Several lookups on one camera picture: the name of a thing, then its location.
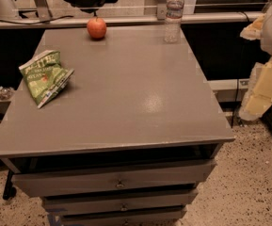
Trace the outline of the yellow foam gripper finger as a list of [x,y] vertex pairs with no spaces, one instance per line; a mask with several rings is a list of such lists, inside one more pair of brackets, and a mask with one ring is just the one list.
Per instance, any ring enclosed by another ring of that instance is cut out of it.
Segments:
[[238,115],[242,120],[255,121],[272,105],[272,57],[253,67]]
[[253,23],[246,26],[240,33],[240,37],[246,40],[259,40],[263,28],[265,15],[259,16]]

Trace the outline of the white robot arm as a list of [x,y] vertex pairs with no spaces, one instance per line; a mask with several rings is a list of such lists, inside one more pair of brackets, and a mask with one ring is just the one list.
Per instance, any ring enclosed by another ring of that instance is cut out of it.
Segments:
[[272,105],[272,2],[266,13],[245,27],[240,36],[246,40],[259,40],[261,49],[271,55],[265,64],[255,63],[238,112],[242,120],[255,121]]

